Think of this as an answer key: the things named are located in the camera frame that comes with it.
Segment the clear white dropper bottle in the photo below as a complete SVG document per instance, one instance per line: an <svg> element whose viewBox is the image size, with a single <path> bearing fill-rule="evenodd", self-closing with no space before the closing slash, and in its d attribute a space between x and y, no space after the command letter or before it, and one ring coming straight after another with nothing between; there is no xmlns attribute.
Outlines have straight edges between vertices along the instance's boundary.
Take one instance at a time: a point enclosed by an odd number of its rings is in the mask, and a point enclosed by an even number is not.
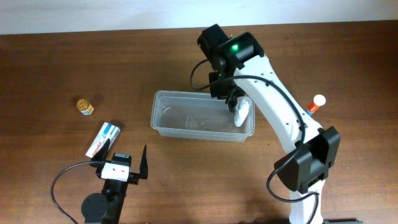
<svg viewBox="0 0 398 224"><path fill-rule="evenodd" d="M236 112L234 115L234 124L236 127L241 127L246 120L249 110L251 107L251 100L249 98L243 98L236 106Z"/></svg>

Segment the orange tube white cap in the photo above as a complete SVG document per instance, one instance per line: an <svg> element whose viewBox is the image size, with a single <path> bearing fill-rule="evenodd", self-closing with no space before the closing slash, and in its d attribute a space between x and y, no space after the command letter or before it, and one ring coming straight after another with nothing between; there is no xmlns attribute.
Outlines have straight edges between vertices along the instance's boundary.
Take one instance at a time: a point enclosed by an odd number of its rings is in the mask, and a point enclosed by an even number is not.
<svg viewBox="0 0 398 224"><path fill-rule="evenodd" d="M305 112L309 115L312 116L321 106L326 104L326 98L321 95L315 95L313 97L312 102L307 106Z"/></svg>

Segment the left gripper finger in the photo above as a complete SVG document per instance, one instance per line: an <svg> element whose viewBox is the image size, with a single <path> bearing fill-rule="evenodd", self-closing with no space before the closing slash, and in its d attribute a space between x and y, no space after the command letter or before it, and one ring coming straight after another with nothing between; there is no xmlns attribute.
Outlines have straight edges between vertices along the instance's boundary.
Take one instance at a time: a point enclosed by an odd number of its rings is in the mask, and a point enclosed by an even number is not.
<svg viewBox="0 0 398 224"><path fill-rule="evenodd" d="M147 179L149 175L149 166L147 163L147 146L144 146L143 152L142 152L142 157L141 157L141 163L139 166L139 176L140 179Z"/></svg>
<svg viewBox="0 0 398 224"><path fill-rule="evenodd" d="M94 143L90 149L92 152L91 155L91 166L98 166L100 162L104 162L106 160L106 156L109 151L110 139L105 141L98 141Z"/></svg>

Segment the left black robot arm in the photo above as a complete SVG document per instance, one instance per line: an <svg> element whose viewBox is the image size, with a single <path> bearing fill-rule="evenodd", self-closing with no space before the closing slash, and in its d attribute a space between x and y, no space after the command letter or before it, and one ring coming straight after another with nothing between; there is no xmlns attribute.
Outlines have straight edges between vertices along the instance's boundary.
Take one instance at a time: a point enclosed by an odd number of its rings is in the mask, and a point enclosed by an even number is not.
<svg viewBox="0 0 398 224"><path fill-rule="evenodd" d="M131 156L115 153L110 161L107 160L109 147L110 140L108 139L90 160L90 166L96 168L96 175L104 180L104 185L100 193L93 193L84 199L81 213L85 223L118 223L128 185L137 185L141 179L148 178L146 147L142 152L138 173L130 171Z"/></svg>

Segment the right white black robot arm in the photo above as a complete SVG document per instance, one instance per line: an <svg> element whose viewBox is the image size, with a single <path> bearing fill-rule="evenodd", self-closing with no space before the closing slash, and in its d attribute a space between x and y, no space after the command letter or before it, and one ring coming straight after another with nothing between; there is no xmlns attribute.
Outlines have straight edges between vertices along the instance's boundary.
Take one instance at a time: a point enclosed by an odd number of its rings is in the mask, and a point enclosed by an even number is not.
<svg viewBox="0 0 398 224"><path fill-rule="evenodd" d="M324 223L321 194L335 163L341 136L334 127L323 129L279 80L254 36L245 32L228 37L217 24L205 29L197 44L210 62L212 97L238 111L238 98L248 95L276 133L286 156L274 164L266 187L278 176L290 198L271 195L291 205L290 223Z"/></svg>

